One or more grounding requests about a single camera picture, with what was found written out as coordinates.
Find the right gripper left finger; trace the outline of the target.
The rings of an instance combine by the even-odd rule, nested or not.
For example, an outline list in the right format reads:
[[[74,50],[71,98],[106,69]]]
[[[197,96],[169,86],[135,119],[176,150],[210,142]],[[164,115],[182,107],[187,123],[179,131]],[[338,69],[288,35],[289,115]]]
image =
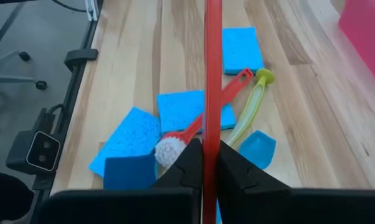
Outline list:
[[[176,162],[144,190],[66,190],[45,200],[41,224],[201,222],[202,144],[193,139]]]

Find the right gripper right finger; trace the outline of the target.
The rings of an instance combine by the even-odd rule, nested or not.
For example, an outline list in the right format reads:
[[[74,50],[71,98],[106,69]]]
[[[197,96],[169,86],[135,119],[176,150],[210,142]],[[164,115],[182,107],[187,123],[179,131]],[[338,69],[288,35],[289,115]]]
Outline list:
[[[217,197],[223,223],[375,223],[375,190],[291,188],[224,142]]]

